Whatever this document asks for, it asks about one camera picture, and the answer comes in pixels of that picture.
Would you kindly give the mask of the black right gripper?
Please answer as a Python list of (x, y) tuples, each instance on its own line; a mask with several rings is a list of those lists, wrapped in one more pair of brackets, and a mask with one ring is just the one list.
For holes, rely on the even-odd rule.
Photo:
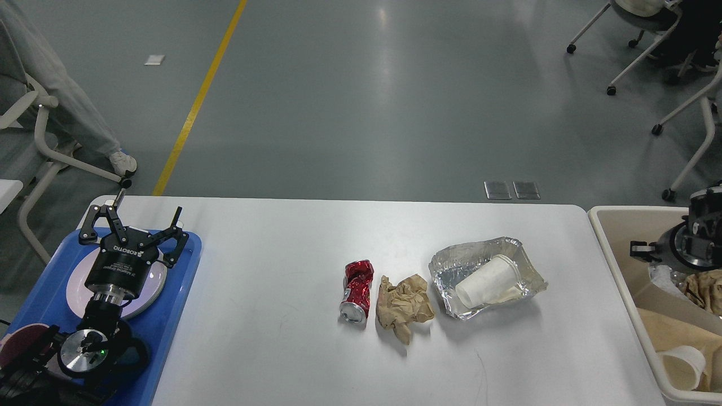
[(661, 262), (684, 274), (720, 269), (720, 183), (693, 193), (688, 214), (658, 242), (630, 241), (630, 257), (646, 263)]

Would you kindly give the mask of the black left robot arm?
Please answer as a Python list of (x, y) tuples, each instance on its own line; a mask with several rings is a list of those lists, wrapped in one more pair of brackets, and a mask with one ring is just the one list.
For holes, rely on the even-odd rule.
[(123, 224), (124, 193), (91, 205), (2, 338), (3, 405), (150, 405), (200, 260), (170, 226)]

